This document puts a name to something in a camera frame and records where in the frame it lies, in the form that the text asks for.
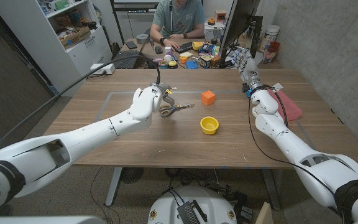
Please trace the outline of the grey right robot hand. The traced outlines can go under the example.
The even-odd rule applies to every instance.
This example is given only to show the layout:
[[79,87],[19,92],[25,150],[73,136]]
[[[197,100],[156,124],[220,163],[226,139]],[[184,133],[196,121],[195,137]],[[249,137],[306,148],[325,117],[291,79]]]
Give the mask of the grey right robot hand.
[[243,92],[252,91],[263,85],[260,81],[259,69],[249,50],[237,48],[231,62],[239,71]]

